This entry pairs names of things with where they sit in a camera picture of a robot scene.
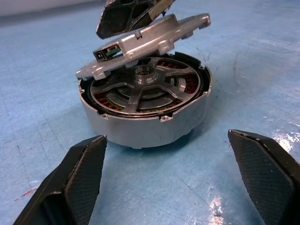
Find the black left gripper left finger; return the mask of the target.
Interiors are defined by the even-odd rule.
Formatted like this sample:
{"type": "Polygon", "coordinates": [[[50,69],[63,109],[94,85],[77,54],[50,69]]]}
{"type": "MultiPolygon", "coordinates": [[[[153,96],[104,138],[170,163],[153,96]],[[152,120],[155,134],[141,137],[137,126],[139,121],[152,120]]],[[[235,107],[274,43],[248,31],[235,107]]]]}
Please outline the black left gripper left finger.
{"type": "Polygon", "coordinates": [[[72,146],[36,189],[14,224],[87,225],[99,195],[106,147],[103,135],[72,146]]]}

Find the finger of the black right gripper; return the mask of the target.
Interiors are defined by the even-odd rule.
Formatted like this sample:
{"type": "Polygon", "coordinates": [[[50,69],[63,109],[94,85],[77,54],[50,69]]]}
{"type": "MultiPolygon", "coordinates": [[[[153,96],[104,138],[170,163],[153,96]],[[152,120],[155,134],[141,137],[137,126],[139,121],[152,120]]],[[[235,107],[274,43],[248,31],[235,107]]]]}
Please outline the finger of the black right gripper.
{"type": "Polygon", "coordinates": [[[153,19],[149,11],[155,0],[109,0],[102,12],[96,34],[101,39],[148,26],[153,19]]]}
{"type": "Polygon", "coordinates": [[[168,10],[174,3],[173,0],[159,0],[150,10],[149,16],[151,19],[156,19],[160,14],[168,10]]]}

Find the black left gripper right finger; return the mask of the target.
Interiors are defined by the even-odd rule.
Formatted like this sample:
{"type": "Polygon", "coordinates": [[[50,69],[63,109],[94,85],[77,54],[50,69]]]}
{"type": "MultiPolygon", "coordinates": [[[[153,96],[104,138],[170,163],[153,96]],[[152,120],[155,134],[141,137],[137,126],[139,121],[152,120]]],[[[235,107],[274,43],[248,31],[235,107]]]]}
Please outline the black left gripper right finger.
{"type": "Polygon", "coordinates": [[[300,223],[300,165],[279,143],[230,129],[228,139],[247,192],[267,225],[300,223]]]}

